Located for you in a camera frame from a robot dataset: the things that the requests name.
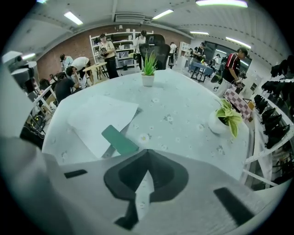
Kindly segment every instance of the white pot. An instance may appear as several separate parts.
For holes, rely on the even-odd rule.
[[[154,75],[146,76],[142,74],[142,82],[143,82],[143,86],[153,86]]]
[[[216,134],[223,134],[229,131],[229,126],[221,122],[221,120],[216,116],[216,111],[212,112],[208,120],[209,129]]]

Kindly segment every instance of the black shirt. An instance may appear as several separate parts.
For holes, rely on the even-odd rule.
[[[194,55],[194,58],[195,59],[198,59],[198,60],[202,60],[203,59],[203,54],[204,54],[204,50],[201,49],[200,47],[195,47],[194,49],[196,51],[196,54],[199,52],[201,56],[198,56],[198,55]]]
[[[71,88],[74,86],[74,81],[69,78],[64,78],[61,81],[57,82],[55,86],[55,94],[58,103],[60,103],[63,99],[72,94]]]
[[[222,74],[224,80],[228,81],[229,83],[233,83],[235,78],[231,75],[229,68],[232,68],[236,75],[239,75],[240,72],[240,59],[238,58],[236,53],[231,53],[228,56],[228,60],[226,61],[225,69]]]

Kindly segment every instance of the table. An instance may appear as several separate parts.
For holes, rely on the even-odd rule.
[[[248,119],[251,116],[252,109],[248,104],[232,89],[226,90],[224,96],[240,111],[243,119]]]
[[[243,162],[251,154],[248,127],[241,123],[237,138],[230,133],[213,134],[207,120],[220,107],[219,98],[173,70],[156,71],[153,87],[144,87],[141,74],[135,73],[107,80],[64,99],[53,115],[42,149],[54,155],[58,164],[97,160],[67,122],[72,110],[95,95],[139,104],[137,114],[122,134],[141,149],[208,162],[240,179]],[[118,155],[110,147],[103,158]]]
[[[43,105],[46,106],[46,108],[48,109],[49,112],[53,113],[51,107],[47,104],[47,102],[44,100],[44,95],[50,91],[52,93],[52,95],[54,96],[54,98],[56,99],[56,94],[54,93],[51,85],[48,86],[45,90],[43,90],[42,94],[40,94],[33,102],[33,105],[35,106],[39,101],[42,101]]]
[[[195,74],[195,72],[196,72],[196,68],[199,68],[198,73],[197,73],[196,78],[195,78],[198,82],[204,82],[206,76],[209,76],[209,75],[211,75],[211,74],[213,73],[213,69],[212,69],[212,68],[207,67],[207,66],[205,66],[205,65],[203,65],[203,64],[201,64],[201,63],[193,62],[193,63],[192,63],[192,66],[195,67],[195,68],[194,68],[194,71],[193,71],[193,74],[192,74],[192,76],[191,76],[191,78],[193,78],[193,79],[194,79],[193,76],[194,76],[194,74]],[[198,76],[198,74],[199,74],[199,72],[200,72],[200,69],[203,69],[203,71],[201,72],[200,79],[197,79],[197,76]]]
[[[98,64],[91,65],[91,66],[85,68],[85,69],[83,70],[83,72],[87,72],[87,71],[89,71],[89,70],[96,69],[97,79],[99,80],[99,74],[100,74],[100,77],[101,77],[101,76],[102,76],[101,74],[104,75],[104,72],[106,72],[106,70],[105,70],[104,67],[103,67],[103,66],[106,65],[106,64],[107,64],[107,62],[102,62],[102,63],[98,63]]]

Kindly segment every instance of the backpack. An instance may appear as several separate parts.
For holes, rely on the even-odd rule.
[[[208,66],[213,67],[215,65],[215,59],[212,59],[208,62]]]
[[[222,60],[221,60],[221,64],[222,64],[222,63],[225,63],[225,64],[226,64],[226,62],[228,61],[228,57],[229,57],[229,56],[225,56],[225,57],[223,57]]]

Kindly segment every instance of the shelf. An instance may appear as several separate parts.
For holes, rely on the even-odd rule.
[[[116,50],[117,51],[125,51],[125,50],[133,50],[134,48],[128,48],[128,49],[120,49],[120,50]]]
[[[125,43],[125,42],[133,42],[133,40],[121,40],[121,41],[115,41],[115,42],[112,42],[112,44],[116,44],[116,43]]]
[[[135,65],[134,64],[127,65],[127,67],[132,67],[132,66],[135,66]]]
[[[140,34],[141,32],[135,32],[135,34]],[[147,33],[147,34],[153,34],[153,33]]]
[[[125,60],[125,59],[133,59],[133,58],[132,57],[118,58],[118,61]]]
[[[120,35],[131,35],[133,34],[133,32],[116,32],[116,33],[111,33],[111,34],[105,34],[105,36],[110,36],[110,35],[117,35],[117,36],[120,36]]]

